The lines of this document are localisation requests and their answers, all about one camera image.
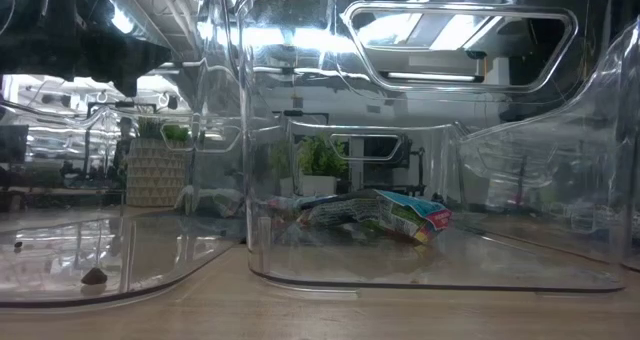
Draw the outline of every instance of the clear plastic tank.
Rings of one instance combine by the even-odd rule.
[[[624,287],[639,0],[240,0],[251,269]]]
[[[0,0],[0,307],[146,294],[246,236],[232,6]]]

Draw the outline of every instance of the woven basket planter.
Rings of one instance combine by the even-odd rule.
[[[173,206],[185,180],[185,154],[162,140],[134,139],[127,156],[127,205]]]

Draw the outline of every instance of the desk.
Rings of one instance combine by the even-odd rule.
[[[0,315],[5,339],[618,339],[640,337],[640,275],[604,295],[265,283],[235,247],[153,299],[75,314]]]

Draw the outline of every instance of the wooden tabletop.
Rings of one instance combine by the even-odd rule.
[[[70,314],[2,314],[2,339],[640,339],[640,274],[604,295],[267,284],[236,247],[152,299]]]

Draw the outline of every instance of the green plant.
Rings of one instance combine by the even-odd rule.
[[[344,143],[334,141],[331,146],[330,141],[326,134],[302,140],[298,163],[304,175],[340,177],[347,170],[347,162],[338,155],[346,155]]]
[[[280,140],[273,144],[269,154],[269,167],[275,171],[278,179],[291,176],[289,143],[287,141]]]
[[[189,139],[189,129],[178,125],[165,125],[162,120],[150,117],[141,117],[138,120],[138,132],[142,139],[163,140],[162,132],[167,140],[186,142]]]

